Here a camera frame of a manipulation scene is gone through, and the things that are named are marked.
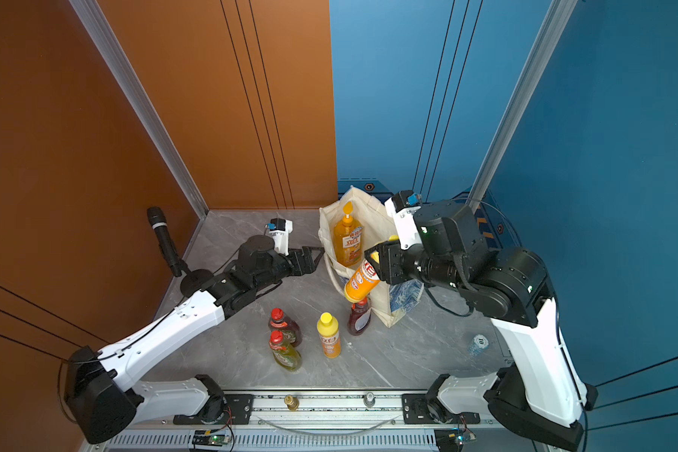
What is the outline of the orange bottle yellow cap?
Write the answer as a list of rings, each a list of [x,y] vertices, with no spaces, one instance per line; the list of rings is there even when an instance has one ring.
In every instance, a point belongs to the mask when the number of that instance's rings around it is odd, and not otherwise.
[[[330,359],[338,357],[341,353],[341,339],[336,317],[329,312],[323,313],[316,324],[316,328],[324,355]]]
[[[399,242],[397,235],[391,235],[389,240],[383,242]],[[369,293],[382,282],[380,280],[380,273],[376,273],[365,260],[365,256],[361,261],[358,269],[353,273],[344,287],[345,298],[351,303],[358,303],[367,298]]]

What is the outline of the large orange dish soap bottle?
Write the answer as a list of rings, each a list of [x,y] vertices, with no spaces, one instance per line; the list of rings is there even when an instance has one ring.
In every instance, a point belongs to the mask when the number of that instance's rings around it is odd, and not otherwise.
[[[354,216],[352,202],[342,208],[342,217],[333,227],[335,258],[344,267],[352,267],[362,259],[363,224]]]

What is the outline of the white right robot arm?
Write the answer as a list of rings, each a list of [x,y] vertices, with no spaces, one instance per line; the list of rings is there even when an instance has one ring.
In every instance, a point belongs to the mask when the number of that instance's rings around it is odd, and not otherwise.
[[[421,203],[403,190],[385,208],[399,236],[365,252],[370,271],[391,286],[418,281],[457,293],[491,320],[512,355],[484,377],[441,375],[426,395],[432,419],[489,414],[521,437],[576,451],[598,392],[574,369],[544,261],[522,247],[491,248],[466,203]]]

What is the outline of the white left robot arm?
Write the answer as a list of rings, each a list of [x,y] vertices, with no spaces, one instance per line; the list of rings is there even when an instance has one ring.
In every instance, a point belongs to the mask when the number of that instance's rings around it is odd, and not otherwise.
[[[225,395],[209,376],[147,383],[143,377],[175,350],[237,314],[287,277],[316,271],[324,250],[277,252],[268,235],[254,235],[225,271],[210,274],[188,299],[140,331],[99,351],[77,350],[67,363],[64,400],[89,444],[127,427],[178,416],[199,424],[224,420]]]

